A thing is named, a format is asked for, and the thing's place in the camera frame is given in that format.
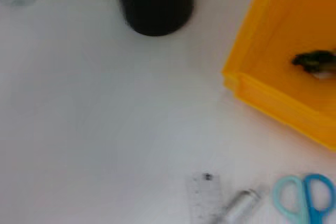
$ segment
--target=white table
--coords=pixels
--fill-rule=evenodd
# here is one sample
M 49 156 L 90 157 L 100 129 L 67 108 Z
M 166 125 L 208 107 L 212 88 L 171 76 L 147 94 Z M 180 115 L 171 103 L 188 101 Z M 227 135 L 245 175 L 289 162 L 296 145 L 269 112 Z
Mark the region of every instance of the white table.
M 160 38 L 133 32 L 117 0 L 1 7 L 0 222 L 189 223 L 194 172 L 219 173 L 225 200 L 287 174 L 336 182 L 335 154 L 222 86 L 249 3 L 197 0 Z M 267 199 L 249 223 L 286 222 Z

